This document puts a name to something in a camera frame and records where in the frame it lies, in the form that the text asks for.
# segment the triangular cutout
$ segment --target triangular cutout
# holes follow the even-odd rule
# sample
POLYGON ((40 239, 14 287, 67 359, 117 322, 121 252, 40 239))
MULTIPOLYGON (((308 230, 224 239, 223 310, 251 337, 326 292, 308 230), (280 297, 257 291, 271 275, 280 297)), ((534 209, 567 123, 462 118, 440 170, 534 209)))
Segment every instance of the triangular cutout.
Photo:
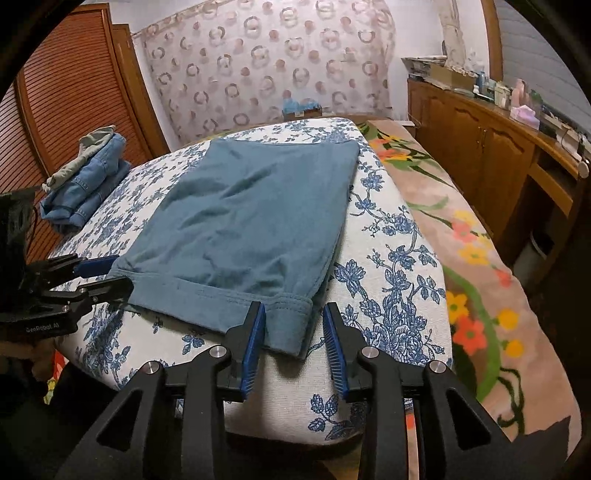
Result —
POLYGON ((141 402, 142 391, 132 392, 103 431, 99 433, 96 441, 104 447, 111 447, 121 452, 129 450, 141 402))
POLYGON ((447 403, 452 413, 457 444, 462 450, 470 450, 491 442, 491 434, 455 390, 446 392, 447 403))

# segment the light green garment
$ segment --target light green garment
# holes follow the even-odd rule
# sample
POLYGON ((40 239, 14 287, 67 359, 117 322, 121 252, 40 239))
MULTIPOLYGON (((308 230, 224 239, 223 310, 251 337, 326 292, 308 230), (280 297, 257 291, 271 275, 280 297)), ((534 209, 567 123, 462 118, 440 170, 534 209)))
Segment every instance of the light green garment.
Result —
POLYGON ((52 190, 57 190, 72 178, 86 164, 90 157, 96 154, 111 140, 115 134, 115 128, 114 125, 101 127, 82 137, 79 141, 80 148, 78 149, 78 156, 49 177, 41 186, 43 191, 50 193, 52 190))

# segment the wooden countertop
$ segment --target wooden countertop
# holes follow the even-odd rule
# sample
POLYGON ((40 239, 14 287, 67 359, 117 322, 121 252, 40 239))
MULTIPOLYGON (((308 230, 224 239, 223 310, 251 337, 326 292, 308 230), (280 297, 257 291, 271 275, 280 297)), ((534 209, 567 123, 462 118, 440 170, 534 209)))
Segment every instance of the wooden countertop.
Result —
POLYGON ((451 90, 442 90, 441 88, 435 87, 435 85, 431 85, 427 82, 418 82, 416 80, 410 79, 409 82, 422 83, 426 87, 433 89, 433 91, 435 92, 453 95, 457 97, 457 99, 461 102, 464 102, 472 107, 478 108, 481 111, 487 112, 488 114, 492 114, 494 118, 503 122, 508 128, 517 130, 521 135, 528 138, 532 143, 534 143, 542 150, 547 152, 548 155, 553 157, 575 179, 579 176, 577 170, 577 162, 569 154, 568 151, 566 151, 563 147, 560 146, 560 144, 555 139, 550 138, 548 135, 538 132, 537 130, 528 127, 527 125, 519 123, 510 118, 508 110, 499 108, 494 103, 485 102, 484 100, 475 98, 468 98, 464 95, 460 95, 459 93, 454 93, 451 90))

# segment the stack of folded clothes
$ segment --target stack of folded clothes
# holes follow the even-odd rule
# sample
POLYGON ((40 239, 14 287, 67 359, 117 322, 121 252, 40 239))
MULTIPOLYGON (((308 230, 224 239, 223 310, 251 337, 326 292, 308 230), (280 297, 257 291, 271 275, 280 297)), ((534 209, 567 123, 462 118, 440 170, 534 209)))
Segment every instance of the stack of folded clothes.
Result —
POLYGON ((41 218, 62 235, 82 229, 129 173, 131 164, 121 159, 125 144, 114 126, 81 138, 78 157, 43 184, 48 195, 39 203, 41 218))

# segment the wooden desk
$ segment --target wooden desk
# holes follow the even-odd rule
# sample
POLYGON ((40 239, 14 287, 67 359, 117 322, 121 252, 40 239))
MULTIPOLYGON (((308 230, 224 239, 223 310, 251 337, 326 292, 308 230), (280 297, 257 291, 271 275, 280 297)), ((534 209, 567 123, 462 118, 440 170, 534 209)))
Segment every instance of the wooden desk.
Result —
POLYGON ((417 140, 450 174, 512 266, 532 229, 556 205, 565 228, 534 274, 533 290, 565 247, 579 213, 587 179, 558 142, 515 122, 509 112, 483 100, 408 81, 409 118, 417 140))

